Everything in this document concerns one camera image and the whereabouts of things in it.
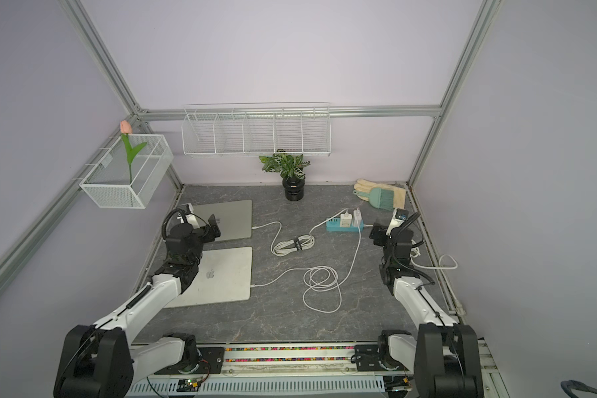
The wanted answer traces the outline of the white charger cable coil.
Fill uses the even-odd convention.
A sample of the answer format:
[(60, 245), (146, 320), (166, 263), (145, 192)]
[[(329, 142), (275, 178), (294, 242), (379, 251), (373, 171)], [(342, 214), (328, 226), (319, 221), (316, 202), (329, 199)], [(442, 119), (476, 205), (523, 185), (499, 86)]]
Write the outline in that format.
[[(337, 313), (341, 307), (343, 306), (343, 285), (348, 281), (350, 278), (361, 248), (362, 243), (362, 232), (358, 231), (356, 234), (358, 235), (356, 247), (353, 252), (353, 258), (351, 260), (351, 264), (348, 267), (347, 273), (340, 276), (335, 268), (329, 265), (315, 265), (310, 267), (295, 267), (290, 268), (288, 270), (282, 271), (278, 276), (273, 278), (272, 280), (260, 284), (252, 284), (250, 288), (252, 289), (263, 289), (270, 287), (277, 282), (279, 282), (283, 277), (289, 275), (291, 273), (302, 273), (302, 284), (304, 286), (303, 293), (301, 295), (301, 302), (306, 309), (314, 311), (315, 313), (321, 314), (333, 314)], [(309, 295), (321, 295), (321, 294), (328, 294), (328, 293), (335, 293), (337, 302), (333, 308), (318, 308), (308, 301)]]

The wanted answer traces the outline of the white mesh wall basket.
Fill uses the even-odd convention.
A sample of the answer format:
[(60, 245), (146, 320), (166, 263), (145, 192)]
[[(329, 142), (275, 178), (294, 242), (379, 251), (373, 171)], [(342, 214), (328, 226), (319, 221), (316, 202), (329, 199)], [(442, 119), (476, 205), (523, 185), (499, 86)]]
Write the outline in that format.
[(121, 137), (81, 180), (81, 190), (100, 208), (144, 209), (171, 166), (172, 150), (161, 134), (131, 134), (129, 139), (134, 146), (147, 143), (134, 159), (132, 184)]

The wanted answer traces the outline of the white square laptop charger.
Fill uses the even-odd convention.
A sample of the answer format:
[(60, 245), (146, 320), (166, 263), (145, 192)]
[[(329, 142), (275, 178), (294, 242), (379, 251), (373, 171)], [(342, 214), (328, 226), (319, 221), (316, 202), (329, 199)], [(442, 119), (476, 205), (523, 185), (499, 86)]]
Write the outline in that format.
[(353, 223), (353, 215), (348, 213), (348, 212), (344, 212), (343, 214), (340, 215), (340, 222), (339, 225), (340, 227), (343, 228), (347, 228), (347, 227), (351, 227)]

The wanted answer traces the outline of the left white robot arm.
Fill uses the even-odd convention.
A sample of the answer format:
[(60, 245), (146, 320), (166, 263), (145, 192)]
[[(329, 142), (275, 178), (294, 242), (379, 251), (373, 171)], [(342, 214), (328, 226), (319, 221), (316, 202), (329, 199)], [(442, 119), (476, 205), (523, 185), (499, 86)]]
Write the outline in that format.
[(124, 397), (131, 386), (167, 366), (198, 366), (200, 354), (191, 334), (173, 333), (140, 348), (132, 344), (150, 320), (191, 286), (204, 245), (221, 232), (210, 217), (203, 227), (184, 222), (164, 227), (161, 235), (167, 259), (149, 283), (110, 314), (66, 335), (55, 397)]

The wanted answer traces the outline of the pink artificial tulip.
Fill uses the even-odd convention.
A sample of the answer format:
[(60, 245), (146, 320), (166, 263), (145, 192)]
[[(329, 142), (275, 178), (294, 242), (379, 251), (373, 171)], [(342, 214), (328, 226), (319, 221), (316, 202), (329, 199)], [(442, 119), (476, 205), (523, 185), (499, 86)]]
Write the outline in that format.
[(129, 184), (132, 184), (134, 181), (133, 167), (132, 167), (134, 159), (147, 146), (147, 143), (142, 142), (135, 146), (132, 145), (132, 143), (130, 142), (129, 136), (131, 136), (131, 134), (133, 133), (133, 128), (128, 121), (123, 120), (120, 123), (119, 128), (120, 128), (120, 132), (121, 132), (120, 137), (124, 144), (124, 149), (126, 152), (126, 160), (127, 160), (128, 169), (129, 169)]

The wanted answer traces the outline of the silver laptop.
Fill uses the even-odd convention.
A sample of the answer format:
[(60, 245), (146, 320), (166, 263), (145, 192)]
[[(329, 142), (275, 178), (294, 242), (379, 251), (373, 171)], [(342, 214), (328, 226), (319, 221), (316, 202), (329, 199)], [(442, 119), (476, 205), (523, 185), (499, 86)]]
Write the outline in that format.
[(251, 274), (251, 247), (204, 251), (196, 278), (166, 308), (248, 300)]
[(221, 236), (218, 242), (250, 238), (252, 235), (252, 200), (195, 205), (192, 212), (204, 220), (214, 214)]

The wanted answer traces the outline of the aluminium mounting rail base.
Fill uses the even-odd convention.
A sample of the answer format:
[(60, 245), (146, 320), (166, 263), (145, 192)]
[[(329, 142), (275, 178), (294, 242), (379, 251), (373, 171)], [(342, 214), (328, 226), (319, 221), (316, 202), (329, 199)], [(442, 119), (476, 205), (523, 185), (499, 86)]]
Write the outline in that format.
[(169, 366), (129, 397), (412, 397), (413, 371), (381, 361), (374, 342), (206, 343), (201, 364)]

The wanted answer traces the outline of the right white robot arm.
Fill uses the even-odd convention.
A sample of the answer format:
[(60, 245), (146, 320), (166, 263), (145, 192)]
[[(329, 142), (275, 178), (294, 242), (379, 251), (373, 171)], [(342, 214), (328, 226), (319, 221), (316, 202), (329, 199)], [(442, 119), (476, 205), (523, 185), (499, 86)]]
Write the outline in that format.
[(381, 279), (405, 308), (416, 333), (385, 330), (374, 352), (358, 348), (351, 362), (361, 370), (411, 371), (411, 397), (483, 397), (484, 383), (476, 332), (449, 316), (427, 293), (434, 281), (409, 267), (413, 231), (375, 225), (370, 238), (383, 248)]

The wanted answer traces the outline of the green hand brush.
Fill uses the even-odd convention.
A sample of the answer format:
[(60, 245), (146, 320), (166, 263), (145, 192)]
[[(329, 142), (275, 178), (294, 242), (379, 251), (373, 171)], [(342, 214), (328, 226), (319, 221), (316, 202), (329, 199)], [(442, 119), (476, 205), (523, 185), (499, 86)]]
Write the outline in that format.
[(393, 211), (394, 207), (394, 192), (380, 187), (373, 187), (369, 192), (355, 190), (353, 192), (361, 199), (366, 199), (370, 205), (376, 209)]

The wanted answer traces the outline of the beige work glove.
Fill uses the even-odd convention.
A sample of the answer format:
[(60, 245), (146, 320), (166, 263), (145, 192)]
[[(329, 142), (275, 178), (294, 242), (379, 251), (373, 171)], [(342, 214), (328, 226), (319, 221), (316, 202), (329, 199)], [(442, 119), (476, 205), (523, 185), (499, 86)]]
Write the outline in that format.
[(396, 187), (380, 182), (370, 182), (365, 179), (358, 179), (353, 187), (354, 190), (359, 190), (363, 192), (369, 192), (370, 189), (373, 187), (380, 187), (387, 190), (392, 190), (394, 192), (394, 207), (403, 209), (405, 208), (407, 191), (402, 187)]

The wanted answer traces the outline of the teal power strip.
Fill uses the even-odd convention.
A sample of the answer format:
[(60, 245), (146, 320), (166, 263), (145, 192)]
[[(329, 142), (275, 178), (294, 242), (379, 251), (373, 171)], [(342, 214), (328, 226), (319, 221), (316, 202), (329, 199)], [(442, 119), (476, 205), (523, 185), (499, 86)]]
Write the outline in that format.
[(349, 226), (342, 226), (341, 219), (339, 217), (332, 218), (326, 222), (326, 229), (328, 232), (357, 233), (358, 231), (362, 231), (364, 227), (364, 222), (360, 222), (358, 225), (356, 225), (354, 221), (351, 221)]

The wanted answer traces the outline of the potted green plant black vase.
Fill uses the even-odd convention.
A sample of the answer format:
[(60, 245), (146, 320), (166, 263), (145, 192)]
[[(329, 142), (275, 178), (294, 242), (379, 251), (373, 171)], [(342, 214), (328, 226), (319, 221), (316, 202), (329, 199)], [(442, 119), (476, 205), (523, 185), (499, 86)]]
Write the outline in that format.
[(304, 170), (311, 164), (303, 154), (293, 155), (279, 149), (274, 154), (260, 156), (259, 160), (263, 172), (280, 174), (287, 200), (298, 202), (303, 199), (306, 179)]

